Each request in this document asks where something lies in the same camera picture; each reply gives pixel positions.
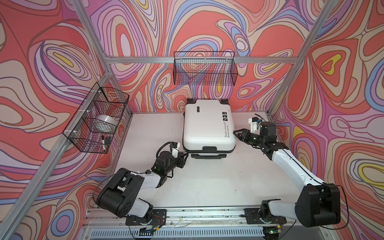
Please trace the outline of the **black white suitcase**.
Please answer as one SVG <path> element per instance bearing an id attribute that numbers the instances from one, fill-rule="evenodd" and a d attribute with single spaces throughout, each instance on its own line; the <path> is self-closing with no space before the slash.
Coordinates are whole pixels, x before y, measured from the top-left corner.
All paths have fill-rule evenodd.
<path id="1" fill-rule="evenodd" d="M 219 160 L 236 147 L 235 125 L 229 100 L 187 99 L 183 147 L 193 159 Z"/>

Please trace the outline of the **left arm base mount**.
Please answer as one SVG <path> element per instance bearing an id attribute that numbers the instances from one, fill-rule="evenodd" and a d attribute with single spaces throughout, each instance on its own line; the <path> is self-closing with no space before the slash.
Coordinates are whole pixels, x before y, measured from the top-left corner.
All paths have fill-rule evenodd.
<path id="1" fill-rule="evenodd" d="M 166 217 L 166 209 L 149 210 L 144 217 L 128 215 L 126 219 L 126 226 L 160 227 L 166 223 Z"/>

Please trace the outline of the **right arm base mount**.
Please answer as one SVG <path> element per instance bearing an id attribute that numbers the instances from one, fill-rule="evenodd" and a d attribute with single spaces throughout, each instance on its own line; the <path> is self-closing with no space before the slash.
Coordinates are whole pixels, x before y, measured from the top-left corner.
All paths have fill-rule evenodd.
<path id="1" fill-rule="evenodd" d="M 264 214 L 260 208 L 245 208 L 244 213 L 240 217 L 245 218 L 248 225 L 284 225 L 287 223 L 285 217 L 276 217 Z"/>

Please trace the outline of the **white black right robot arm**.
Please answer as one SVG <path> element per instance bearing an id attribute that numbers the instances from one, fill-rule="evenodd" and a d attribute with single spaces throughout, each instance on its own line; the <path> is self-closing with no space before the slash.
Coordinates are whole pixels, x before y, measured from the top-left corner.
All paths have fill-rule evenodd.
<path id="1" fill-rule="evenodd" d="M 284 170 L 300 191 L 298 199 L 294 202 L 264 200 L 259 211 L 261 219 L 265 221 L 272 217 L 290 218 L 307 228 L 340 223 L 341 197 L 338 186 L 325 183 L 297 160 L 289 148 L 277 140 L 274 123 L 262 122 L 258 134 L 241 129 L 234 131 L 234 135 L 239 141 L 261 150 Z"/>

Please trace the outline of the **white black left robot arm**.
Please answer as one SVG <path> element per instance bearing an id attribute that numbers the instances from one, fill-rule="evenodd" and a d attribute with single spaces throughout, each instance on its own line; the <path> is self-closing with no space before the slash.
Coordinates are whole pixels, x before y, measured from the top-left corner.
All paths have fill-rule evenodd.
<path id="1" fill-rule="evenodd" d="M 119 169 L 98 194 L 96 204 L 119 218 L 150 218 L 153 205 L 139 198 L 140 190 L 157 189 L 174 176 L 175 168 L 183 168 L 189 154 L 173 150 L 161 152 L 152 168 L 144 173 Z"/>

